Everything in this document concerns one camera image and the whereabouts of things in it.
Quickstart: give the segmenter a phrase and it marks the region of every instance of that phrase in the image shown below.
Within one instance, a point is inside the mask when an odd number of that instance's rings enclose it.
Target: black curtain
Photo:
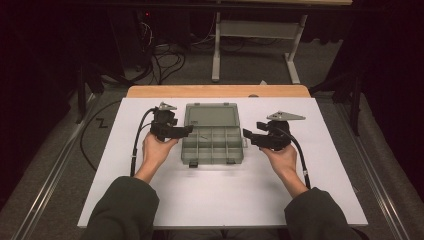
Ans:
[[[3,2],[0,8],[0,207],[69,111],[75,66],[54,15],[33,1]]]
[[[364,6],[384,10],[356,18],[327,79],[352,70],[358,59],[365,61],[363,92],[396,159],[424,199],[424,5],[369,0]]]

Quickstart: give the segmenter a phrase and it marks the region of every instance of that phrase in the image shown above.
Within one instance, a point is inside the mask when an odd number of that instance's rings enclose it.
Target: dark green sleeve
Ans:
[[[349,227],[330,194],[318,188],[294,198],[285,209],[285,215],[293,240],[361,239]]]
[[[158,205],[149,184],[119,177],[97,203],[81,239],[151,239]]]

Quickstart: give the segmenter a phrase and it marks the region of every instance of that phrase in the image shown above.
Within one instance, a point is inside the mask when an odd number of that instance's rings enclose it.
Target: wooden table edge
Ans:
[[[222,98],[222,97],[310,98],[303,85],[166,85],[132,86],[127,98]]]

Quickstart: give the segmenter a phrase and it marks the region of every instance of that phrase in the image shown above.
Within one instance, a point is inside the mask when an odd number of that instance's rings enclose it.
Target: white paper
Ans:
[[[290,132],[299,141],[312,187],[328,191],[340,205],[351,225],[366,225],[364,212],[353,192],[318,105],[313,98],[125,98],[117,114],[100,166],[91,186],[78,226],[87,225],[90,214],[107,187],[130,172],[133,144],[144,113],[161,102],[176,106],[178,125],[184,123],[187,103],[236,103],[240,127],[254,133],[256,122],[284,111],[306,117],[290,121]],[[145,123],[153,119],[149,114]],[[140,134],[137,166],[142,161],[141,144],[149,131]],[[244,160],[237,165],[199,165],[190,169],[182,164],[180,141],[154,176],[151,186],[160,204],[156,228],[265,227],[286,225],[284,208],[291,197],[273,172],[265,154],[248,140]],[[298,174],[301,164],[298,159]]]

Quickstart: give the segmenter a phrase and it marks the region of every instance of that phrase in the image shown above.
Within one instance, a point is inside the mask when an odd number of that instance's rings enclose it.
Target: cord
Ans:
[[[149,124],[146,124],[143,126],[144,120],[146,119],[147,114],[149,114],[150,112],[155,112],[157,109],[158,108],[150,108],[149,110],[147,110],[147,112],[143,115],[143,118],[140,121],[140,125],[138,126],[137,135],[135,136],[135,141],[134,141],[133,154],[131,156],[130,177],[133,177],[135,174],[135,163],[137,159],[137,144],[138,144],[138,139],[140,137],[140,132],[141,130],[143,130],[144,127],[149,125]]]
[[[302,148],[300,147],[299,142],[296,140],[296,138],[293,137],[293,135],[286,133],[283,129],[277,128],[277,127],[272,127],[272,128],[280,131],[282,134],[289,137],[290,140],[294,143],[294,145],[296,145],[297,151],[299,152],[299,156],[300,156],[300,162],[302,164],[303,176],[305,178],[305,185],[308,189],[311,189],[311,183],[309,181],[309,174],[308,174],[308,169],[306,168],[305,157],[303,156],[303,151],[302,151]]]
[[[247,40],[246,40],[246,42],[247,43],[249,43],[249,44],[252,44],[252,45],[259,45],[259,46],[270,46],[270,45],[273,45],[273,44],[276,44],[276,43],[279,43],[279,42],[281,42],[281,41],[283,41],[283,39],[279,39],[279,38],[274,38],[274,39],[271,39],[271,41],[270,42],[267,42],[267,43],[260,43],[260,42],[256,42],[256,41],[254,41],[256,38],[248,38]]]
[[[146,24],[146,23],[144,23],[144,22],[140,22],[139,23],[140,24],[140,28],[142,29],[143,27],[144,27],[144,33],[143,33],[143,36],[142,36],[142,38],[141,38],[141,41],[144,41],[144,39],[145,39],[145,37],[146,37],[146,35],[147,35],[147,30],[149,30],[149,43],[147,44],[147,46],[146,47],[149,47],[150,46],[150,44],[152,44],[152,39],[153,39],[153,32],[152,32],[152,29],[150,28],[150,26],[148,25],[148,24]]]
[[[87,130],[87,127],[90,125],[90,123],[93,121],[93,119],[97,116],[97,115],[99,115],[103,110],[105,110],[106,108],[108,108],[108,107],[110,107],[110,106],[112,106],[112,105],[114,105],[114,104],[116,104],[116,103],[120,103],[121,102],[121,100],[119,100],[119,101],[115,101],[115,102],[112,102],[112,103],[109,103],[108,105],[106,105],[106,106],[104,106],[103,108],[101,108],[99,111],[97,111],[91,118],[90,118],[90,120],[88,120],[88,122],[87,122],[87,125],[85,125],[85,127],[84,127],[84,129],[82,130],[82,133],[81,133],[81,137],[80,137],[80,149],[81,149],[81,153],[82,153],[82,155],[84,156],[84,159],[86,160],[86,162],[88,163],[88,165],[90,165],[90,167],[96,172],[97,171],[97,168],[96,167],[94,167],[94,165],[93,165],[93,163],[90,161],[90,159],[88,158],[88,156],[87,156],[87,154],[85,153],[85,150],[84,150],[84,145],[83,145],[83,139],[84,139],[84,135],[85,135],[85,131]]]
[[[233,45],[233,46],[240,44],[240,46],[238,46],[238,48],[236,48],[234,50],[227,50],[223,46],[221,46],[221,50],[224,51],[224,52],[238,52],[241,49],[243,49],[245,47],[245,45],[246,45],[246,39],[245,38],[226,37],[226,38],[223,38],[222,40],[223,41],[226,41],[227,44]]]
[[[147,77],[151,72],[153,71],[153,63],[150,61],[149,65],[147,65],[147,67],[144,69],[143,73],[141,73],[140,75],[138,75],[137,77],[133,78],[133,79],[126,79],[122,76],[120,76],[121,78],[125,79],[126,81],[130,82],[131,84],[135,84],[135,82]],[[120,82],[113,82],[113,81],[109,81],[106,80],[104,78],[102,78],[102,82],[103,83],[107,83],[107,84],[111,84],[111,85],[120,85]]]
[[[171,76],[173,73],[177,72],[178,70],[180,70],[181,68],[183,68],[183,66],[185,65],[185,55],[183,53],[176,53],[170,50],[171,47],[168,45],[168,49],[161,52],[160,54],[154,54],[153,58],[156,62],[156,65],[159,68],[159,79],[157,80],[158,85],[162,85],[163,81],[166,80],[169,76]],[[160,60],[163,59],[164,57],[168,57],[168,56],[174,56],[176,57],[176,60],[174,63],[167,65],[167,66],[163,66],[160,64]]]
[[[208,32],[208,34],[206,35],[206,37],[205,37],[204,39],[200,40],[199,42],[192,43],[192,44],[191,44],[191,46],[198,45],[198,44],[201,44],[201,43],[204,43],[204,42],[208,42],[208,41],[210,41],[210,40],[212,40],[212,39],[215,39],[215,37],[211,37],[211,38],[209,38],[209,36],[210,36],[210,35],[211,35],[211,33],[212,33],[213,26],[215,26],[215,20],[216,20],[216,14],[214,14],[214,15],[213,15],[212,24],[211,24],[211,27],[209,28],[209,32]]]

